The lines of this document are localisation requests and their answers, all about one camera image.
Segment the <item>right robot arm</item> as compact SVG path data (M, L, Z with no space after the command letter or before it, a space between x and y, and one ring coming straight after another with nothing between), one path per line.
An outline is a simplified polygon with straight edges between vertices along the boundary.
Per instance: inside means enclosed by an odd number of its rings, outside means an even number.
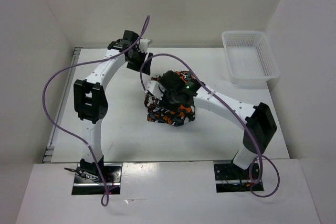
M196 79L183 80L176 72L168 71L146 88L159 105L175 110L179 105L193 106L213 112L244 130L243 143L235 154L230 172L243 178L253 160L263 154L277 131L270 107L265 103L244 103L216 92Z

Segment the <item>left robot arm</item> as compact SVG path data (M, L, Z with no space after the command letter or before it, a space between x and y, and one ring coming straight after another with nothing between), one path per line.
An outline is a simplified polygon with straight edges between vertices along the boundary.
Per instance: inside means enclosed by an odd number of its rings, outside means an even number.
M74 109L82 127L82 138L87 149L80 160L80 171L86 173L93 182L101 181L105 175L103 152L101 149L101 124L108 111L105 90L119 68L139 71L147 56L152 40L140 38L129 30L123 37L108 45L104 61L85 79L77 79L73 85Z

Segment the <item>orange camouflage shorts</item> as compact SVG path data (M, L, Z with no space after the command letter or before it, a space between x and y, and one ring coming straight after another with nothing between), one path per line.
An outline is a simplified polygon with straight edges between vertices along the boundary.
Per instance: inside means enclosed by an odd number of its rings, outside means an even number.
M185 81L193 78L194 75L190 71L174 71L180 77L183 77ZM162 75L157 75L152 77L150 80L158 81ZM158 122L169 124L175 127L182 126L188 122L195 120L195 105L194 106L183 106L180 105L178 108L164 108L158 105L160 100L154 96L145 94L144 106L147 108L147 120L150 122Z

